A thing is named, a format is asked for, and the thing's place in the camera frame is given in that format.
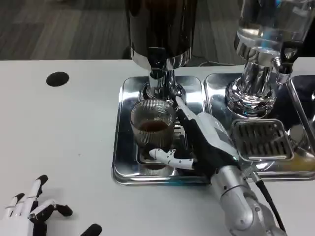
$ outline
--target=metal tray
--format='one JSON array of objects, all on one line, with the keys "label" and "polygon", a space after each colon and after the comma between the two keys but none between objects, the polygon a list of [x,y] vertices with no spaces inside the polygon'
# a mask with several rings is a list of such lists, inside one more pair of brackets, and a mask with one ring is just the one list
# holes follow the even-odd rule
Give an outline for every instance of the metal tray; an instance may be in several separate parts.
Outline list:
[{"label": "metal tray", "polygon": [[[121,88],[112,165],[113,179],[125,185],[206,183],[205,177],[195,172],[162,165],[145,159],[138,152],[130,126],[130,112],[139,101],[141,90],[148,81],[148,77],[132,77],[127,79]],[[187,106],[196,114],[203,112],[205,105],[201,82],[193,76],[179,76],[176,81],[186,92]]]},{"label": "metal tray", "polygon": [[[226,86],[239,78],[241,74],[211,74],[204,81],[205,92],[207,96],[206,111],[216,117],[226,128],[231,131],[231,125],[234,120],[240,119],[239,116],[232,113],[225,105]],[[253,160],[253,163],[259,169],[259,174],[263,179],[269,180],[306,180],[315,177],[315,157],[311,149],[308,134],[303,132],[303,123],[298,114],[298,107],[304,111],[307,107],[314,107],[310,90],[315,91],[315,76],[307,76],[302,79],[300,76],[290,79],[289,85],[277,88],[277,100],[271,113],[267,117],[278,119],[283,123],[284,129],[289,136],[290,145],[294,156],[290,159],[279,160],[275,158],[261,158]],[[290,86],[298,91],[296,95],[292,93]],[[297,98],[307,96],[301,104]],[[240,160],[241,165],[250,165],[252,162]]]}]

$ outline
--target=white table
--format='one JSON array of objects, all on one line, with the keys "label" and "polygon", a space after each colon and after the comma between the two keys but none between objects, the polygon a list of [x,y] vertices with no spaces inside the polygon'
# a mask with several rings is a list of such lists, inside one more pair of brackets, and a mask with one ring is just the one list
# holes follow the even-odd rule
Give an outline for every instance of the white table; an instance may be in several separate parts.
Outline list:
[{"label": "white table", "polygon": [[[296,71],[315,71],[315,59]],[[180,68],[203,80],[236,67]],[[69,82],[50,87],[55,71]],[[125,187],[111,178],[118,93],[131,76],[147,75],[132,61],[0,62],[0,213],[10,198],[49,177],[41,201],[68,204],[74,216],[54,213],[48,236],[78,236],[90,224],[115,236],[229,236],[208,187]],[[252,185],[253,190],[261,194]],[[313,235],[315,182],[267,183],[289,236]]]}]

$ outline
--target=brown liquid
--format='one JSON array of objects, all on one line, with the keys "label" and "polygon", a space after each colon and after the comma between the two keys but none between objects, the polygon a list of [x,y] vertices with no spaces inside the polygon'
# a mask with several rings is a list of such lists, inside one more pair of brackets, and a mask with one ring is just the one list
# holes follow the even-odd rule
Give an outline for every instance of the brown liquid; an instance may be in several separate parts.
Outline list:
[{"label": "brown liquid", "polygon": [[148,48],[178,56],[193,44],[197,0],[126,0],[130,46],[148,57]]},{"label": "brown liquid", "polygon": [[143,123],[140,127],[139,130],[146,131],[146,132],[158,132],[161,130],[165,130],[168,128],[168,125],[159,120],[152,120]]}]

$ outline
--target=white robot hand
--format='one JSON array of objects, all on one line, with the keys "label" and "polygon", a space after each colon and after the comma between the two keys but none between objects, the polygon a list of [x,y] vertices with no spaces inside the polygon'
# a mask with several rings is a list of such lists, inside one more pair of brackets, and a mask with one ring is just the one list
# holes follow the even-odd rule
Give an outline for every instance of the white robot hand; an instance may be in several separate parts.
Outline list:
[{"label": "white robot hand", "polygon": [[[47,180],[46,175],[40,176],[35,180],[28,195],[20,193],[11,199],[0,221],[0,236],[46,236],[45,221],[53,211],[56,210],[66,217],[72,215],[70,207],[57,204],[54,200],[47,200],[38,206],[37,198]],[[82,236],[98,236],[100,233],[101,227],[93,224]]]},{"label": "white robot hand", "polygon": [[176,114],[190,140],[191,151],[171,149],[165,152],[155,148],[149,151],[150,156],[174,168],[196,170],[205,175],[225,212],[225,223],[233,236],[286,236],[268,190],[257,173],[249,169],[270,204],[279,228],[270,209],[251,191],[238,164],[238,152],[223,125],[210,114],[194,114],[180,97],[175,99]]}]

